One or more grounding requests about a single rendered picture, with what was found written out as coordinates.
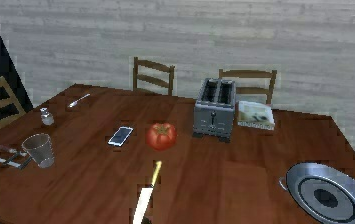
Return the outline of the grey glass cup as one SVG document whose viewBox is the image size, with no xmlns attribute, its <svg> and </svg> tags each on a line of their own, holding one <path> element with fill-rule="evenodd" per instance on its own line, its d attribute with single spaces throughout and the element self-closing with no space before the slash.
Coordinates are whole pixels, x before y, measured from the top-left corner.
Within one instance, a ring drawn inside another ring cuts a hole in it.
<svg viewBox="0 0 355 224">
<path fill-rule="evenodd" d="M 48 134 L 34 134 L 25 139 L 21 146 L 40 168 L 49 168 L 54 164 L 55 156 Z"/>
</svg>

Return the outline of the clear salt shaker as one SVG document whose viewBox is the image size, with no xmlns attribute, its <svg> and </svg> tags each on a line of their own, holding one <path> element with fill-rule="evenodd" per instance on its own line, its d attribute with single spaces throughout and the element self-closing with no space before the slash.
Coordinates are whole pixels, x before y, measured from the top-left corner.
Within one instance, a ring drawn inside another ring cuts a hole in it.
<svg viewBox="0 0 355 224">
<path fill-rule="evenodd" d="M 50 126 L 54 123 L 53 115 L 48 111 L 47 108 L 41 108 L 40 112 L 41 112 L 42 122 L 45 125 Z"/>
</svg>

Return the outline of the silver spoon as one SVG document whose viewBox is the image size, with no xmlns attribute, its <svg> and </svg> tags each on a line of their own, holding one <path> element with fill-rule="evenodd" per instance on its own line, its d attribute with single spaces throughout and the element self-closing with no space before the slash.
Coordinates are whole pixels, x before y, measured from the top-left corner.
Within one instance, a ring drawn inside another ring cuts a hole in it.
<svg viewBox="0 0 355 224">
<path fill-rule="evenodd" d="M 81 101 L 81 100 L 83 100 L 83 99 L 85 99 L 85 98 L 87 98 L 87 97 L 89 97 L 89 96 L 90 96 L 90 93 L 85 94 L 84 96 L 80 97 L 79 99 L 77 99 L 77 100 L 71 102 L 71 103 L 68 105 L 68 108 L 73 108 L 73 107 L 75 107 L 75 106 L 78 104 L 79 101 Z"/>
</svg>

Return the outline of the grey metal utensil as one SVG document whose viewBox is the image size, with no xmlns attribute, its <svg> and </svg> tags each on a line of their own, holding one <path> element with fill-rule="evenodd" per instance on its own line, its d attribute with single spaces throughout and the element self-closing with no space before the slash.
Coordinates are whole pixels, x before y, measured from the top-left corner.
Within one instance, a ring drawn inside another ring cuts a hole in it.
<svg viewBox="0 0 355 224">
<path fill-rule="evenodd" d="M 15 159 L 18 157 L 24 157 L 25 160 L 21 163 L 15 162 Z M 19 170 L 24 169 L 30 162 L 32 161 L 32 157 L 31 156 L 27 156 L 24 153 L 21 152 L 16 152 L 14 153 L 11 157 L 9 157 L 8 159 L 3 159 L 0 158 L 0 163 L 4 166 L 8 165 L 14 168 L 17 168 Z"/>
</svg>

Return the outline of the silver metal toaster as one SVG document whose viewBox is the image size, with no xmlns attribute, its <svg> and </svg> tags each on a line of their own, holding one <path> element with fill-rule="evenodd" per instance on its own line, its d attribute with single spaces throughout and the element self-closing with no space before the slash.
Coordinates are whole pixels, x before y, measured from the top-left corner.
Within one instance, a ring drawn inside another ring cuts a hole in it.
<svg viewBox="0 0 355 224">
<path fill-rule="evenodd" d="M 206 78 L 194 105 L 193 136 L 216 136 L 230 142 L 236 111 L 235 82 Z"/>
</svg>

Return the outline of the red tomato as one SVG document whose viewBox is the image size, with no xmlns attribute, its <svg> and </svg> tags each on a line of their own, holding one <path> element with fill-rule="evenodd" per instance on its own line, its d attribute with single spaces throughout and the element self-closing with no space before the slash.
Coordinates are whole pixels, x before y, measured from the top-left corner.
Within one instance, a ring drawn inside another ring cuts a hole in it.
<svg viewBox="0 0 355 224">
<path fill-rule="evenodd" d="M 170 123 L 153 124 L 146 133 L 146 143 L 157 151 L 171 148 L 177 139 L 176 128 Z"/>
</svg>

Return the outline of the white-edged mobile phone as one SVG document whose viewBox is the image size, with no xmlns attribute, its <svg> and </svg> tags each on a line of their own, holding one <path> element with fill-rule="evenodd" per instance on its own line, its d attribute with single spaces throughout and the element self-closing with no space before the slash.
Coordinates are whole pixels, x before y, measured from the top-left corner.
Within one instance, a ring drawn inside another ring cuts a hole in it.
<svg viewBox="0 0 355 224">
<path fill-rule="evenodd" d="M 121 147 L 131 135 L 132 131 L 133 129 L 131 127 L 121 126 L 108 140 L 108 144 Z"/>
</svg>

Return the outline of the yellow-handled kitchen knife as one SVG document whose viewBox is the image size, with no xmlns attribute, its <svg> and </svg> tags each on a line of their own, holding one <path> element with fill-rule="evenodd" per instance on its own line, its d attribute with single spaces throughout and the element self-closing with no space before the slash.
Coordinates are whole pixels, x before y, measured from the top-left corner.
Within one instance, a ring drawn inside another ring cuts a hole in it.
<svg viewBox="0 0 355 224">
<path fill-rule="evenodd" d="M 134 217 L 132 224 L 142 224 L 143 218 L 145 216 L 145 212 L 148 208 L 149 201 L 151 199 L 154 187 L 157 182 L 157 178 L 159 176 L 160 169 L 162 167 L 162 162 L 157 161 L 155 165 L 155 169 L 152 175 L 151 183 L 147 187 L 143 187 L 140 191 L 140 195 L 137 201 Z"/>
</svg>

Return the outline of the brown wooden slatted chair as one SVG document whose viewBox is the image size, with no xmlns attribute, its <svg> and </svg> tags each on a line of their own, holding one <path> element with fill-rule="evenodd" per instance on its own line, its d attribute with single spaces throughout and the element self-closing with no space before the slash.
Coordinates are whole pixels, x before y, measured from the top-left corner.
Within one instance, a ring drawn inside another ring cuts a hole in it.
<svg viewBox="0 0 355 224">
<path fill-rule="evenodd" d="M 275 86 L 275 81 L 277 77 L 277 71 L 272 70 L 261 71 L 261 70 L 219 70 L 219 77 L 223 78 L 250 78 L 250 79 L 268 79 L 269 86 L 267 88 L 263 87 L 237 87 L 237 94 L 245 95 L 265 95 L 266 104 L 272 104 L 273 91 Z"/>
<path fill-rule="evenodd" d="M 0 76 L 0 89 L 7 94 L 0 99 L 0 129 L 26 114 L 12 88 L 3 76 Z"/>
<path fill-rule="evenodd" d="M 163 73 L 168 74 L 168 81 L 164 81 L 157 77 L 152 77 L 146 74 L 140 74 L 139 68 L 146 67 L 152 70 L 157 70 Z M 158 62 L 143 60 L 135 57 L 133 60 L 133 89 L 146 92 L 147 90 L 144 88 L 138 87 L 138 82 L 143 81 L 149 84 L 153 84 L 162 88 L 166 88 L 168 90 L 168 95 L 171 96 L 173 94 L 173 86 L 174 86 L 174 71 L 175 67 L 173 65 L 167 66 Z"/>
</svg>

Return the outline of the brown-handled small utensil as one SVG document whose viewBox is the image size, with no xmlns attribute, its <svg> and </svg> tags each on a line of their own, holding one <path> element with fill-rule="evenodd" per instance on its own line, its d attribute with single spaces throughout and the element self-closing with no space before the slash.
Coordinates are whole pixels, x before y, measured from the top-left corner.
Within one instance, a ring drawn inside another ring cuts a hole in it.
<svg viewBox="0 0 355 224">
<path fill-rule="evenodd" d="M 4 146 L 4 145 L 0 145 L 0 150 L 8 152 L 8 153 L 11 153 L 11 154 L 16 154 L 17 153 L 18 155 L 23 156 L 23 157 L 25 157 L 27 155 L 26 152 L 18 151 L 17 149 L 14 149 L 14 148 L 11 148 L 11 147 L 8 147 L 8 146 Z"/>
</svg>

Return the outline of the brown wooden table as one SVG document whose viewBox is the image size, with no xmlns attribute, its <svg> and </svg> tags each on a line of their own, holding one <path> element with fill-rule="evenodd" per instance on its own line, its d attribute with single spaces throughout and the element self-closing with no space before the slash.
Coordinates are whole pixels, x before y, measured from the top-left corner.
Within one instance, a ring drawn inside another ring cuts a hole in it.
<svg viewBox="0 0 355 224">
<path fill-rule="evenodd" d="M 3 224 L 131 224 L 157 161 L 153 224 L 316 224 L 279 178 L 296 163 L 319 162 L 355 179 L 355 152 L 327 116 L 276 111 L 274 130 L 238 126 L 223 143 L 193 136 L 194 104 L 184 98 L 76 84 L 47 108 L 52 126 L 32 110 L 0 130 L 0 145 L 11 147 L 46 132 L 55 154 L 47 169 L 0 165 Z M 146 133 L 156 123 L 176 128 L 171 148 L 147 145 Z M 121 126 L 131 127 L 131 135 L 121 147 L 109 145 Z"/>
</svg>

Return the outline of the grey metal pan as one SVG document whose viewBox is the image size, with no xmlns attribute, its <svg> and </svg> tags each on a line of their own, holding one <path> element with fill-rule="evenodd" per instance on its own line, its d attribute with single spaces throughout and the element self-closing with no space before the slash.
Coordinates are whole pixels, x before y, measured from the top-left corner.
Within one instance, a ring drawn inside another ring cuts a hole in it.
<svg viewBox="0 0 355 224">
<path fill-rule="evenodd" d="M 278 183 L 321 224 L 355 224 L 355 180 L 347 174 L 304 162 L 292 166 Z"/>
</svg>

